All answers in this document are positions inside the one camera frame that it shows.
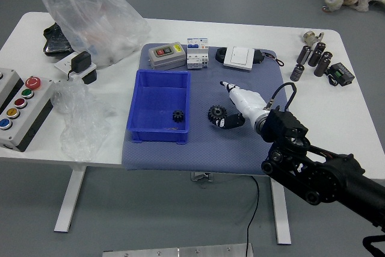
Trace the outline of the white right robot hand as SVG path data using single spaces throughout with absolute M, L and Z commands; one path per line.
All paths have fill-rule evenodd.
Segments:
M 225 81 L 220 81 L 220 84 L 228 91 L 230 100 L 243 118 L 248 119 L 251 127 L 259 134 L 269 114 L 261 95 Z

